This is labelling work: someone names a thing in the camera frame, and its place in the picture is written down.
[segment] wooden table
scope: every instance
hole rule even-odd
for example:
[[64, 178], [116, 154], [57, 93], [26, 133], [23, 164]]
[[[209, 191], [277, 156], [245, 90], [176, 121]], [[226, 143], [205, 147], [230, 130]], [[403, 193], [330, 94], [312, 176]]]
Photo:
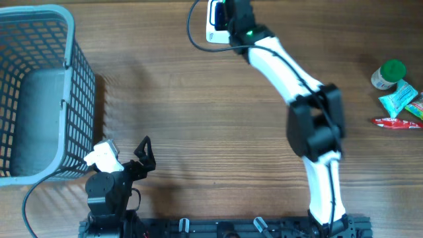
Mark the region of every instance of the wooden table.
[[[11, 1], [10, 4], [28, 1]], [[271, 84], [233, 52], [196, 50], [185, 22], [191, 2], [65, 5], [96, 73], [96, 139], [114, 138], [120, 160], [151, 137], [157, 170], [137, 181], [142, 218], [306, 216], [304, 167], [286, 139], [286, 106]], [[387, 59], [423, 89], [423, 2], [256, 1], [258, 22], [313, 77], [343, 92], [348, 137], [342, 201], [370, 216], [375, 237], [421, 237], [421, 131], [384, 130], [371, 74]], [[206, 3], [192, 18], [205, 41]], [[403, 112], [400, 118], [417, 121]], [[39, 237], [75, 237], [89, 212], [85, 181], [42, 184], [28, 200]], [[20, 213], [28, 186], [1, 188], [0, 237], [29, 237]], [[131, 198], [130, 207], [137, 204]]]

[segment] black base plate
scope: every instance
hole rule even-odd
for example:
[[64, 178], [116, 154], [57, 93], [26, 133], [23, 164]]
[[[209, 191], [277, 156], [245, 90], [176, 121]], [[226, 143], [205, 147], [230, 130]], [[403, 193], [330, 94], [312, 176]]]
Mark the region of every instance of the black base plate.
[[[178, 232], [179, 221], [168, 219], [141, 219], [148, 227], [150, 238], [217, 238], [217, 225], [219, 222], [233, 223], [235, 231], [241, 238], [263, 238], [253, 225], [252, 219], [216, 219], [216, 220], [190, 220], [189, 234]], [[303, 238], [308, 235], [308, 217], [292, 217], [282, 219], [264, 219], [268, 231], [274, 238]], [[348, 216], [348, 229], [334, 236], [335, 238], [372, 238], [370, 218], [357, 218]]]

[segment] candy wrapper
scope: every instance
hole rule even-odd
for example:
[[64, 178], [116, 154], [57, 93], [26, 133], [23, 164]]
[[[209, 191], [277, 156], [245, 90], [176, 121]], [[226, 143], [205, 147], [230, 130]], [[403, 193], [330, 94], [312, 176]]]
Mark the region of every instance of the candy wrapper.
[[395, 93], [383, 97], [379, 97], [385, 109], [392, 118], [396, 118], [400, 111], [417, 96], [416, 89], [413, 89], [406, 81], [400, 80], [397, 83]]
[[416, 101], [406, 105], [405, 109], [423, 120], [423, 93], [420, 93]]
[[373, 119], [375, 125], [389, 129], [422, 129], [423, 123], [399, 120], [398, 118]]

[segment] wire mesh basket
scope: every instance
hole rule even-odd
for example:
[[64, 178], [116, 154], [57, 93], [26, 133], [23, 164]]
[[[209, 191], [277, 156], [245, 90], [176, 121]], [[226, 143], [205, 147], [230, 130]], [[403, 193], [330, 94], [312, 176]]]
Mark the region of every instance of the wire mesh basket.
[[82, 162], [93, 147], [94, 105], [95, 76], [72, 14], [58, 5], [0, 9], [0, 186]]

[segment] green bottle cap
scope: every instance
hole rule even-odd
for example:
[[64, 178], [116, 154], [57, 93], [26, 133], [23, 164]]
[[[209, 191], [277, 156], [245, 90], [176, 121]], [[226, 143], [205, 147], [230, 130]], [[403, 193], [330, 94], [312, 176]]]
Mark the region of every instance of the green bottle cap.
[[391, 83], [400, 81], [406, 73], [405, 65], [397, 59], [390, 59], [381, 67], [382, 77]]

